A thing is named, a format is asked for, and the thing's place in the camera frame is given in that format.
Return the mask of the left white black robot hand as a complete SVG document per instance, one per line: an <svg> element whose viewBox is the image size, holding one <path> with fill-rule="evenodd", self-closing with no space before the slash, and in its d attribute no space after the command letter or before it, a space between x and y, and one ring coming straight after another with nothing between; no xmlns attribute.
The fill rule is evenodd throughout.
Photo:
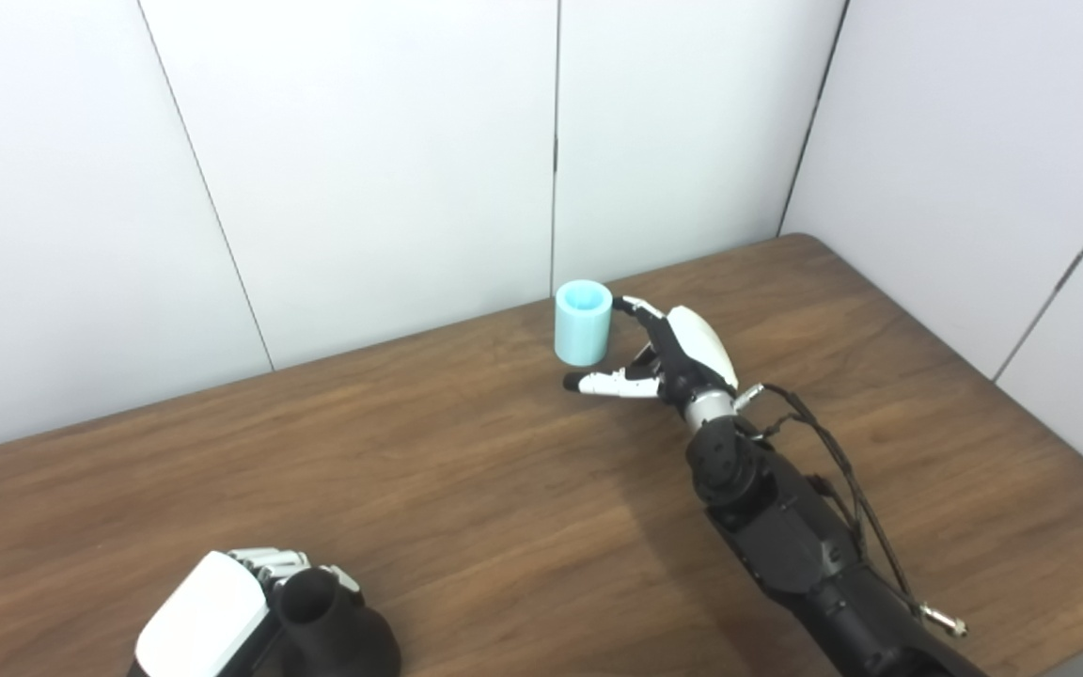
<svg viewBox="0 0 1083 677"><path fill-rule="evenodd" d="M402 652L340 567L301 550L211 550L134 645L129 676L400 676Z"/></svg>

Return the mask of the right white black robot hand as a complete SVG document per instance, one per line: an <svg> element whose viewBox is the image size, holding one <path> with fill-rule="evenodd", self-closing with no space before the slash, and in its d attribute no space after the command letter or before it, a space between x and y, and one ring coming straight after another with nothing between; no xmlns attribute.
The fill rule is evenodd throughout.
<svg viewBox="0 0 1083 677"><path fill-rule="evenodd" d="M675 305L662 312L640 297L615 296L613 309L643 327L643 350L615 372L569 372L564 389L593 396L657 399L681 412L705 391L738 396L733 360L716 330L691 308Z"/></svg>

